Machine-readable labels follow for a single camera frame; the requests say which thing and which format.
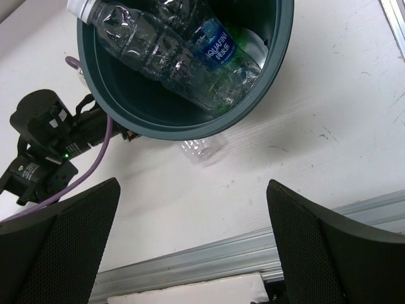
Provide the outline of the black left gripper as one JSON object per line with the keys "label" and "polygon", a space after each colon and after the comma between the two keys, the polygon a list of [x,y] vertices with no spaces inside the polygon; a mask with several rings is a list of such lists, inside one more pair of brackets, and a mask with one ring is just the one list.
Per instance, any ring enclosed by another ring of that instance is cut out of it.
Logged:
{"label": "black left gripper", "polygon": [[86,143],[89,147],[101,144],[105,138],[108,115],[97,104],[94,96],[86,95],[75,110],[70,135],[72,142],[78,146]]}

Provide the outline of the green plastic bottle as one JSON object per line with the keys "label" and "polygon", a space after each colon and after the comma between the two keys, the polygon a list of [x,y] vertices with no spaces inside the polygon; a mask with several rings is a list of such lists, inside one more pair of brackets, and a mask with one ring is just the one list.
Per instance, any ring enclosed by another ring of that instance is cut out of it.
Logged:
{"label": "green plastic bottle", "polygon": [[223,24],[238,46],[263,68],[268,56],[268,47],[258,34],[234,23]]}

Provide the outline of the clear unlabelled plastic bottle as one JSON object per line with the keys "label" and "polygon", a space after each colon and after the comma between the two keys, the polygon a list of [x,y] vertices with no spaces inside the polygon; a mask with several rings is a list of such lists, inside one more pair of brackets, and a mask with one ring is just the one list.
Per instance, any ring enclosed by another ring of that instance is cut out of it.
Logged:
{"label": "clear unlabelled plastic bottle", "polygon": [[167,89],[196,97],[207,69],[203,54],[159,18],[121,3],[97,1],[90,23],[117,60]]}

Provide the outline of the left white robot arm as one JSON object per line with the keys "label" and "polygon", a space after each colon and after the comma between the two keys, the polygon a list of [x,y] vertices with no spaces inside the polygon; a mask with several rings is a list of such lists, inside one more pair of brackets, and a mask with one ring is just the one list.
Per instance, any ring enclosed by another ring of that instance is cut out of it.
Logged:
{"label": "left white robot arm", "polygon": [[107,115],[88,94],[72,115],[50,89],[26,95],[9,120],[19,133],[17,157],[1,176],[1,191],[17,204],[40,203],[64,190],[78,173],[71,159],[104,141]]}

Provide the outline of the clear bottle blue label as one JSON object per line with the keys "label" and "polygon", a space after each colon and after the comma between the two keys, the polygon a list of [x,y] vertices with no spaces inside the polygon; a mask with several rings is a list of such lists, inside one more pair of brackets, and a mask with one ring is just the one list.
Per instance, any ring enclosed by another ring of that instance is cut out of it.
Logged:
{"label": "clear bottle blue label", "polygon": [[228,141],[221,134],[178,142],[178,147],[191,164],[203,167],[212,166],[222,160],[227,145]]}
{"label": "clear bottle blue label", "polygon": [[69,1],[102,47],[143,76],[219,117],[240,103],[261,73],[204,1]]}

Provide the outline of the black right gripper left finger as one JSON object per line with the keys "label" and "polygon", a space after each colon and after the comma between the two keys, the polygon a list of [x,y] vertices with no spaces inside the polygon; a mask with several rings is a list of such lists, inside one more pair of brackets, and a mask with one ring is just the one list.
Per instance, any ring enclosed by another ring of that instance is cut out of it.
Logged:
{"label": "black right gripper left finger", "polygon": [[1,303],[87,303],[120,199],[115,178],[1,223]]}

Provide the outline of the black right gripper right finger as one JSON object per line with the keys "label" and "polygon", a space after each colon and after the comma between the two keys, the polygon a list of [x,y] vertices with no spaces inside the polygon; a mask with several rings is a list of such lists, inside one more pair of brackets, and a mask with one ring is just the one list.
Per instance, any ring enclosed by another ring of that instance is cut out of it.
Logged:
{"label": "black right gripper right finger", "polygon": [[404,303],[404,235],[349,219],[276,180],[266,200],[290,303]]}

